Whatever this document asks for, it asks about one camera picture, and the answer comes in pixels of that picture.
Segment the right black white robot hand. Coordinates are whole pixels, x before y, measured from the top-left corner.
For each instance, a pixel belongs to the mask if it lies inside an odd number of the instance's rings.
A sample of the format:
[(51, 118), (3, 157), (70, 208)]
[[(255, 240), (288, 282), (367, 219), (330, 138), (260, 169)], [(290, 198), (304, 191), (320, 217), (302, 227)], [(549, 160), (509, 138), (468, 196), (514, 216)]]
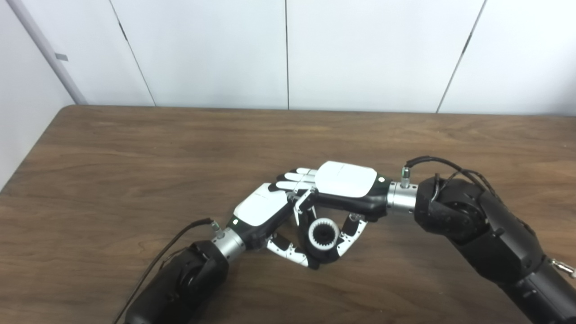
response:
[(390, 186), (373, 168), (328, 161), (279, 175), (272, 188), (288, 193), (298, 247), (322, 265), (339, 260), (368, 223), (387, 215)]

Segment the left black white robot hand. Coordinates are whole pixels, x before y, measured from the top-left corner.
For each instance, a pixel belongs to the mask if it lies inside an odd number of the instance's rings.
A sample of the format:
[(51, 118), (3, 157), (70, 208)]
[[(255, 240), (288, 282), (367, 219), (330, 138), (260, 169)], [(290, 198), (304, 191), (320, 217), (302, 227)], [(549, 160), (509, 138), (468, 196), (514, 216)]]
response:
[(267, 248), (298, 265), (319, 269), (319, 262), (304, 249), (277, 233), (278, 228), (293, 215), (293, 209), (288, 193), (271, 191), (270, 186), (270, 183), (263, 183), (234, 208), (222, 238), (214, 240), (216, 246), (229, 262), (243, 252)]

